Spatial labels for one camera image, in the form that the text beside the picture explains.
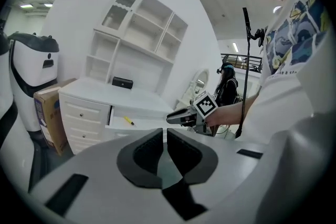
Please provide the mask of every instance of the white robot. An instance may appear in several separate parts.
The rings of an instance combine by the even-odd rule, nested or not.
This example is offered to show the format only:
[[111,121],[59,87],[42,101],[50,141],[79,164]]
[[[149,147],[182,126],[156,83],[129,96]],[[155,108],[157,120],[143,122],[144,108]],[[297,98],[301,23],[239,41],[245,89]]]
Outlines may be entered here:
[[23,124],[33,138],[32,132],[40,131],[33,95],[57,83],[58,44],[51,36],[24,33],[14,33],[8,41],[14,100]]
[[9,81],[9,45],[2,31],[0,81],[0,165],[11,183],[27,192],[43,175],[41,169],[46,162],[43,162],[39,145],[30,139],[18,114]]

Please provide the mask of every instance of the cardboard box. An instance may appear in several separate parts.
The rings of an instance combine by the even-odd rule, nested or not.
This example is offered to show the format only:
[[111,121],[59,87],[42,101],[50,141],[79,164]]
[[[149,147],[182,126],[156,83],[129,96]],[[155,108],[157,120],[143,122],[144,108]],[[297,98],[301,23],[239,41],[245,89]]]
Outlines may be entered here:
[[34,93],[35,109],[44,138],[60,156],[68,140],[62,123],[58,90],[75,80],[69,79]]

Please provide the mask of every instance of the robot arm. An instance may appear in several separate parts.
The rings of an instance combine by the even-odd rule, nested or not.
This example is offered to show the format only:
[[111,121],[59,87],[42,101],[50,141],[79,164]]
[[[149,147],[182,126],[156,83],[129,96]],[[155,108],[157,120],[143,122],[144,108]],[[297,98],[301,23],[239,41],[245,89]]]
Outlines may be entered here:
[[195,98],[190,106],[168,114],[166,120],[169,124],[180,124],[185,127],[192,127],[196,133],[211,135],[211,131],[205,123],[205,119],[217,108],[218,106],[212,95],[203,91]]

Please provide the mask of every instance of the white cabinet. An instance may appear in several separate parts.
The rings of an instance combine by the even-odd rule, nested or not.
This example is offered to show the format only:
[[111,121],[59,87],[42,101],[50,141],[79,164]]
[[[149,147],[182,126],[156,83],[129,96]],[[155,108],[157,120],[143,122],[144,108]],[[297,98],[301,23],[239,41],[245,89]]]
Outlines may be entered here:
[[[93,30],[83,75],[105,83],[122,75],[161,94],[187,27],[158,0],[111,0]],[[155,85],[144,85],[149,80]]]
[[102,11],[96,30],[122,37],[136,9],[142,0],[111,0]]
[[110,106],[63,94],[60,94],[59,101],[64,130],[73,152],[102,141]]
[[[62,122],[74,154],[98,143],[136,135],[141,130],[175,128],[166,122],[173,110],[157,95],[124,89],[90,78],[59,90]],[[136,126],[124,119],[131,118]]]

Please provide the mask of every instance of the yellow pen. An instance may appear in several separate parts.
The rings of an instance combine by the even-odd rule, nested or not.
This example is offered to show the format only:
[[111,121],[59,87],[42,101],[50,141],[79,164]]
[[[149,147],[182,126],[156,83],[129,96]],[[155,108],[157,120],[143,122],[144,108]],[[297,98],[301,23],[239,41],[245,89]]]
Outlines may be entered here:
[[130,124],[132,124],[133,126],[136,127],[136,125],[134,124],[134,122],[131,121],[130,118],[128,118],[128,117],[125,116],[124,119],[125,119],[128,123],[130,123]]

